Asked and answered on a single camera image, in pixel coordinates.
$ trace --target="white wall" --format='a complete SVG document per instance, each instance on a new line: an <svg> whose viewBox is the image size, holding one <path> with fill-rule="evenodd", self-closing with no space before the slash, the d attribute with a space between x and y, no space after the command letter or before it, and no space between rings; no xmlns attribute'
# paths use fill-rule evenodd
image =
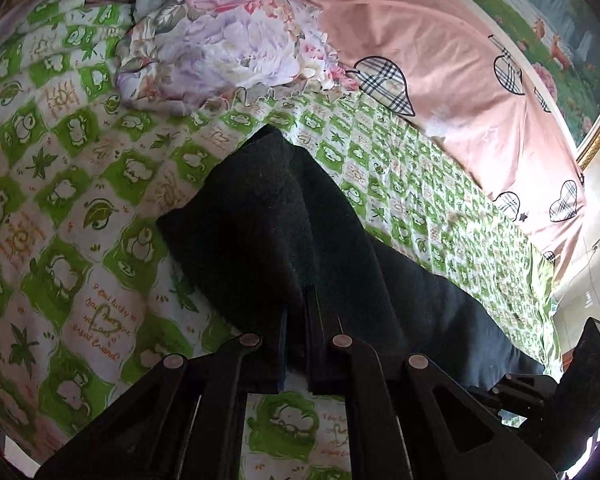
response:
<svg viewBox="0 0 600 480"><path fill-rule="evenodd" d="M600 150L584 176L587 197L584 227L567 273L554 295L556 300L562 298L554 321L563 353L576 345L588 317L600 320L600 248L592 250L600 240Z"/></svg>

